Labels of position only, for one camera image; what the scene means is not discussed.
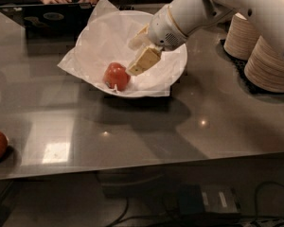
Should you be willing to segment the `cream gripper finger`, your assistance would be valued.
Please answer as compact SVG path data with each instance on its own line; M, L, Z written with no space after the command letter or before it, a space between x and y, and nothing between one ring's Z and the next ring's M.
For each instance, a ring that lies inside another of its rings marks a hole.
M138 76L152 68L161 60L162 51L154 46L144 46L139 49L134 60L129 64L126 73L130 76Z
M133 50L137 51L138 49L142 48L150 48L151 41L148 37L149 25L144 25L141 30L130 39L128 43L128 47Z

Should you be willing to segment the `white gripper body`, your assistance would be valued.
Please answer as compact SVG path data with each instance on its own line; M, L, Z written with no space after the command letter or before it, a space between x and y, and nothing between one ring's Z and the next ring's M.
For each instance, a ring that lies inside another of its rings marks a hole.
M149 40L166 51L173 51L184 44L187 36L178 28L169 7L162 7L149 23Z

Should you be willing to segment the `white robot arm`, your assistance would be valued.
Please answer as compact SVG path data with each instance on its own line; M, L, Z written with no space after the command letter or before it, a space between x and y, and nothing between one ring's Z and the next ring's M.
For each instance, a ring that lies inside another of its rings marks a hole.
M138 76L161 60L162 51L184 44L198 29L240 13L284 61L284 0L173 0L130 40L137 52L127 73Z

